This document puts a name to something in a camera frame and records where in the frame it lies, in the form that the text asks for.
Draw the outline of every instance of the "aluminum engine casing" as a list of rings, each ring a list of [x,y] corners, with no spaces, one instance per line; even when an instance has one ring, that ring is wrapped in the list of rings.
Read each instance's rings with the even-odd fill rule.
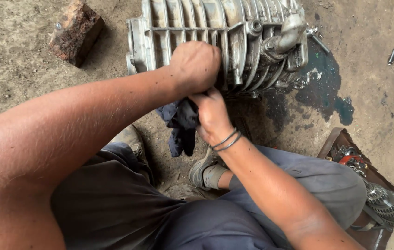
[[[127,20],[129,74],[168,65],[183,42],[221,50],[216,87],[225,96],[288,86],[308,63],[305,13],[297,0],[142,0]]]

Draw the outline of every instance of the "black bangle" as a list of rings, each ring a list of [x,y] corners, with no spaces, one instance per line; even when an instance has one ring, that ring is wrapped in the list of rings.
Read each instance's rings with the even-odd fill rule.
[[[239,135],[237,136],[237,138],[234,139],[231,143],[229,143],[226,147],[223,147],[223,148],[221,148],[219,150],[214,150],[214,152],[217,153],[217,152],[220,152],[220,151],[225,150],[225,149],[229,148],[230,146],[232,146],[236,141],[238,141],[240,139],[240,137],[242,137],[242,133],[240,131],[239,131],[238,134]]]
[[[234,128],[234,132],[232,132],[226,139],[224,139],[223,141],[221,141],[219,144],[211,146],[212,149],[222,145],[223,143],[225,143],[225,141],[227,141],[229,138],[231,138],[235,133],[237,132],[237,128]]]

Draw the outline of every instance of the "dark rag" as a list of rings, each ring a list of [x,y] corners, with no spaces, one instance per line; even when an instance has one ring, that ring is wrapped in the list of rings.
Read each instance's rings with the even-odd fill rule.
[[[189,98],[184,98],[155,111],[166,122],[166,127],[172,128],[171,137],[167,142],[172,157],[180,156],[183,151],[187,156],[192,156],[195,147],[195,128],[200,125],[197,105]]]

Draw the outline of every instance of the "hairy arm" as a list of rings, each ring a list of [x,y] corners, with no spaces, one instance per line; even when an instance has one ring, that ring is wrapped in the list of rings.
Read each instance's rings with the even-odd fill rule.
[[[149,111],[215,82],[217,48],[182,44],[170,66],[66,88],[0,114],[0,249],[62,249],[56,185]]]
[[[234,128],[229,122],[221,94],[212,88],[208,95],[198,94],[190,98],[199,107],[199,134],[210,145],[216,145]],[[219,148],[232,142],[233,138]],[[242,137],[218,154],[257,206],[282,229],[295,249],[363,249],[339,227],[319,200],[264,156],[248,139]]]

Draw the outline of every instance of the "forearm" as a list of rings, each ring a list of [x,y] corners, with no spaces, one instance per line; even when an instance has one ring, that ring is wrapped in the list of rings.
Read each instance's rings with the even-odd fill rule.
[[[332,249],[334,241],[342,243],[343,249],[358,246],[322,203],[244,137],[219,155],[295,249]]]
[[[183,98],[169,67],[35,98],[0,114],[0,185],[38,180],[54,188],[118,132]]]

